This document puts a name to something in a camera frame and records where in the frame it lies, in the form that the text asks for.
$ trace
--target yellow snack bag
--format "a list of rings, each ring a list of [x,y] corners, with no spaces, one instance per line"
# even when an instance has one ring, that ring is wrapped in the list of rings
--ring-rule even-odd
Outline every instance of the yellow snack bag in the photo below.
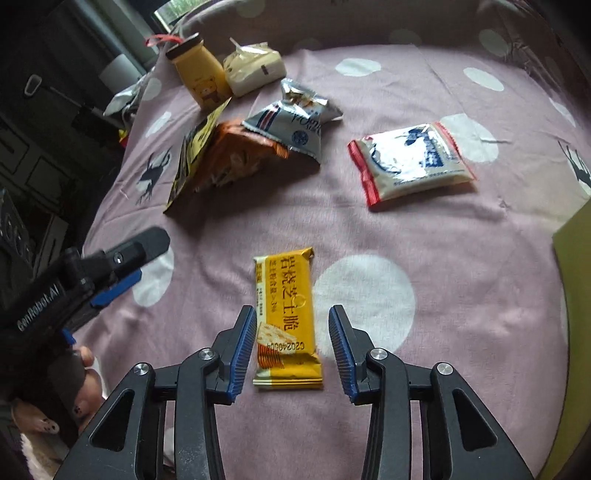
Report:
[[[255,257],[256,358],[261,388],[322,388],[310,285],[311,247]]]

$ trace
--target yellow snack package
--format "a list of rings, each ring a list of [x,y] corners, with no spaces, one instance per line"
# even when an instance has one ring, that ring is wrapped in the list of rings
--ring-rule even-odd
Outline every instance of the yellow snack package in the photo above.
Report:
[[[194,190],[193,178],[203,163],[203,158],[212,140],[212,134],[217,125],[223,110],[231,99],[223,102],[211,112],[201,123],[195,126],[183,139],[180,159],[178,160],[177,175],[174,178],[173,186],[170,189],[166,212],[173,202],[182,194],[188,194]]]
[[[322,388],[310,285],[311,247],[255,257],[260,388]]]

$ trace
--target fingernail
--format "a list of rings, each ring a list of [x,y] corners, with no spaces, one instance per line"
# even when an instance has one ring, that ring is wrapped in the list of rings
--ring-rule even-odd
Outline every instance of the fingernail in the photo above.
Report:
[[[56,422],[54,422],[53,420],[47,420],[45,431],[47,433],[59,433],[60,426]]]
[[[86,400],[80,400],[74,405],[74,415],[76,417],[83,417],[88,413],[88,402]]]

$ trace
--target bed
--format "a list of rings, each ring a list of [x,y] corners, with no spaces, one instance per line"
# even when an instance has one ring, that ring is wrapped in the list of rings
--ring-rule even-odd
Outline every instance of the bed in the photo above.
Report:
[[[225,0],[186,16],[179,32],[200,32],[219,58],[230,36],[268,41],[290,77],[344,116],[323,129],[320,167],[273,164],[165,215],[183,135],[203,114],[161,52],[85,244],[87,254],[107,249],[151,225],[171,238],[141,282],[77,333],[107,385],[139,361],[162,367],[210,346],[255,302],[254,255],[313,246],[324,389],[259,392],[253,359],[236,405],[217,410],[226,476],[361,476],[370,409],[340,386],[327,329],[336,303],[404,362],[454,365],[539,473],[567,378],[551,236],[591,194],[589,85],[548,24],[521,0]],[[276,82],[233,99],[222,119],[279,98]],[[348,142],[434,121],[454,136],[474,188],[368,210]]]

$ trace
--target plastic bag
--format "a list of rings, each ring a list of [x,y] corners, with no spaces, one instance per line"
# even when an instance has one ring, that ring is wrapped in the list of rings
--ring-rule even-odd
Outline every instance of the plastic bag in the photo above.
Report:
[[[452,136],[440,123],[422,124],[353,140],[368,206],[409,193],[475,180]]]
[[[223,62],[226,81],[235,96],[241,97],[267,83],[287,75],[285,64],[276,50],[267,42],[241,47],[233,38],[236,51]]]
[[[311,247],[255,257],[259,388],[322,388],[310,282]]]
[[[294,80],[283,79],[281,90],[283,100],[268,105],[242,125],[320,163],[321,126],[343,112],[328,98]]]
[[[247,130],[240,120],[222,122],[213,131],[192,185],[195,192],[221,187],[254,174],[272,158],[288,156],[283,145]]]

